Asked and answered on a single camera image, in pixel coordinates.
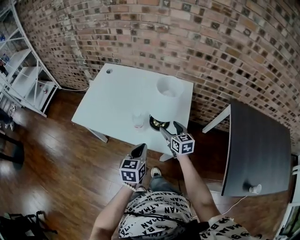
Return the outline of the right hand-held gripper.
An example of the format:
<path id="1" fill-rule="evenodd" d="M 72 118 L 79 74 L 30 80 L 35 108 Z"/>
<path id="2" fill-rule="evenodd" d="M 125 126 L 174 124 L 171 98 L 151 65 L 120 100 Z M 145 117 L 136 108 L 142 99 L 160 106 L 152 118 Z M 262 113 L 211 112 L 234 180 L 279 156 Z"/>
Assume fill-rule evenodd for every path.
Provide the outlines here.
<path id="1" fill-rule="evenodd" d="M 177 135 L 171 134 L 169 131 L 160 128 L 160 133 L 167 141 L 167 146 L 171 150 L 173 157 L 177 158 L 179 155 L 188 155 L 194 152 L 195 140 L 187 134 L 187 128 L 177 121 L 173 121 L 176 128 Z"/>

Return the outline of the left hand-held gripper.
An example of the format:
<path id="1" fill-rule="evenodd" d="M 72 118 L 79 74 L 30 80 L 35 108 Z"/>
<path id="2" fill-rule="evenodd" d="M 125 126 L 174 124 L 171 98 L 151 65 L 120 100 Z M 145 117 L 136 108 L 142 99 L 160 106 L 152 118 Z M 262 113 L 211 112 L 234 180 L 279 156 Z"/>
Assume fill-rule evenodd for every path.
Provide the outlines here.
<path id="1" fill-rule="evenodd" d="M 147 144 L 141 143 L 133 147 L 130 155 L 126 155 L 119 167 L 120 177 L 125 183 L 141 183 L 146 175 Z"/>

